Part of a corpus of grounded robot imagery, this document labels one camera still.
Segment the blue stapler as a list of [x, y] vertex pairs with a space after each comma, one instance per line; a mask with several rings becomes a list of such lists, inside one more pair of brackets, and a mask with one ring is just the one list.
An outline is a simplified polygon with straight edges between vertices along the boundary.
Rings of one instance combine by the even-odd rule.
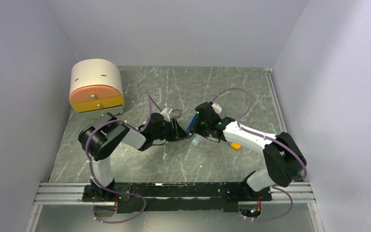
[[188, 127], [186, 129], [186, 133], [187, 133], [188, 137], [191, 137], [193, 135], [192, 129], [193, 129], [193, 127], [194, 127], [194, 125], [195, 125], [195, 123], [196, 123], [196, 121], [198, 119], [198, 116], [199, 116], [198, 114], [195, 114], [193, 116], [191, 122], [189, 123], [189, 125], [188, 125]]

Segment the staple tray with staples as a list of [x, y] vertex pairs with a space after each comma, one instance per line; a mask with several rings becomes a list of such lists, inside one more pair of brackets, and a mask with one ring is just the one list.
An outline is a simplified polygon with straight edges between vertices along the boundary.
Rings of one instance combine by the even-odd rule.
[[181, 117], [183, 114], [182, 110], [181, 109], [175, 109], [175, 110], [172, 110], [171, 112], [171, 117], [173, 118], [179, 118]]

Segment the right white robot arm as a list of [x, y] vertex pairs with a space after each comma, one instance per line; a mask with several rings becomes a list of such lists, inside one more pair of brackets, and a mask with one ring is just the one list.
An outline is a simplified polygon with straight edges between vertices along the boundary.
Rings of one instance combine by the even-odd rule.
[[263, 155], [265, 167], [242, 181], [241, 193], [245, 199], [253, 200], [261, 190], [271, 186], [287, 187], [300, 173], [305, 173], [307, 161], [289, 133], [265, 133], [245, 127], [233, 118], [221, 118], [221, 107], [213, 102], [204, 102], [195, 111], [193, 133], [237, 143]]

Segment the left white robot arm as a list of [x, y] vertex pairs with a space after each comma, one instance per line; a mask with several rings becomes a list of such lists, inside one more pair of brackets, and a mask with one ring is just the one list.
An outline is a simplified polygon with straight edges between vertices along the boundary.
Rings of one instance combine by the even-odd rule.
[[83, 129], [78, 135], [78, 141], [88, 157], [90, 182], [95, 195], [102, 201], [108, 201], [114, 196], [110, 156], [119, 144], [145, 151], [158, 141], [177, 142], [187, 137], [188, 133], [175, 118], [161, 113], [152, 113], [137, 128], [106, 113]]

